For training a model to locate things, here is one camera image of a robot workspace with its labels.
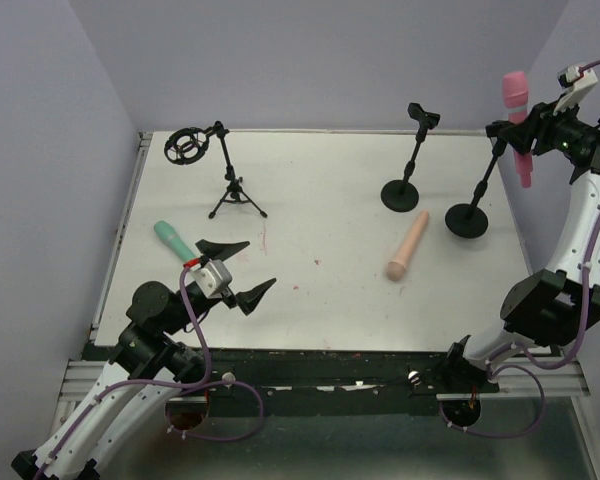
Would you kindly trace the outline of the black round-base mic stand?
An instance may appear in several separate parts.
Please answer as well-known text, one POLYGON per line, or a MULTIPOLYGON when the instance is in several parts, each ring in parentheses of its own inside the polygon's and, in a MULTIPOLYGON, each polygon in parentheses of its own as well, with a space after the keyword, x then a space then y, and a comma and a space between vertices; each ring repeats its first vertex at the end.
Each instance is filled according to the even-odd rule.
POLYGON ((476 239, 481 237, 488 229, 488 217, 479 207, 479 203, 488 189, 489 179, 498 160, 506 150, 507 142, 501 139, 499 134, 508 125, 508 121, 498 120, 485 127, 486 136, 492 141, 491 160, 486 171, 474 189, 471 202, 458 203, 446 212, 445 225, 457 237, 476 239))

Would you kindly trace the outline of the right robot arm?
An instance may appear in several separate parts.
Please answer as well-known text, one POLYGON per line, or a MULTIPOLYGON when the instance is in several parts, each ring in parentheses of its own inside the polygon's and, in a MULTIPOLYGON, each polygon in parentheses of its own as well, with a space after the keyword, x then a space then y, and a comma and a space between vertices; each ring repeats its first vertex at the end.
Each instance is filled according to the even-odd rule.
POLYGON ((597 125, 588 125, 566 100, 538 103, 518 124, 500 120, 486 127, 495 141, 494 160, 512 147, 536 156, 557 150, 570 161, 569 212, 547 266, 507 294, 502 327, 452 344, 440 368, 452 378, 480 386, 496 376, 505 360, 548 346, 569 350, 558 362, 531 362, 544 370, 559 369, 575 359, 587 329, 600 321, 600 117, 597 125))

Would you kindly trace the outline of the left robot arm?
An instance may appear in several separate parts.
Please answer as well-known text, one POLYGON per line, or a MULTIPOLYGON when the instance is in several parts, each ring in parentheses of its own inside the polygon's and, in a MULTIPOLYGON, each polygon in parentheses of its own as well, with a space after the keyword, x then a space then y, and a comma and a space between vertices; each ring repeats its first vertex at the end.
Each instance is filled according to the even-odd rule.
POLYGON ((234 293, 225 260, 248 247, 197 242, 197 253, 181 241, 175 251, 184 260, 178 291, 149 281, 132 296, 129 325, 94 385, 69 419, 40 447, 19 453, 11 463, 22 479, 97 479, 120 447, 158 408, 181 393, 214 386, 211 353, 173 340, 173 334, 200 322, 216 305, 250 314, 274 284, 234 293))

